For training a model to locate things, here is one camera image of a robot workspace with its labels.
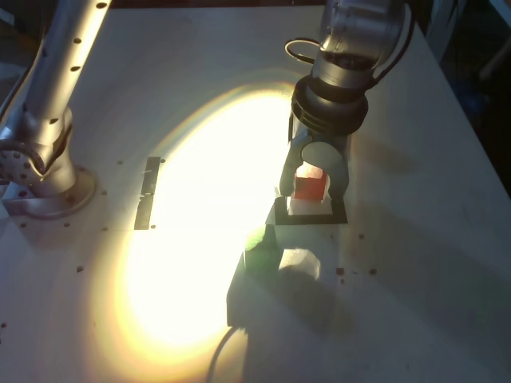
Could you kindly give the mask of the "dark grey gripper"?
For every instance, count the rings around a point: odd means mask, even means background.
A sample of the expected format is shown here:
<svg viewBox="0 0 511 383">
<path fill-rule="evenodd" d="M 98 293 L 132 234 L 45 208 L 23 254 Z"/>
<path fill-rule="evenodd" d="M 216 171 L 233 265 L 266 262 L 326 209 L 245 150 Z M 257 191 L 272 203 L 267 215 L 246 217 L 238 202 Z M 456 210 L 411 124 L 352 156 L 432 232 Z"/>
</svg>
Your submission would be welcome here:
<svg viewBox="0 0 511 383">
<path fill-rule="evenodd" d="M 330 180 L 328 194 L 331 199 L 343 201 L 350 179 L 351 137 L 315 132 L 291 114 L 288 143 L 289 150 L 279 182 L 280 195 L 292 195 L 295 190 L 296 171 L 305 161 L 327 174 Z"/>
</svg>

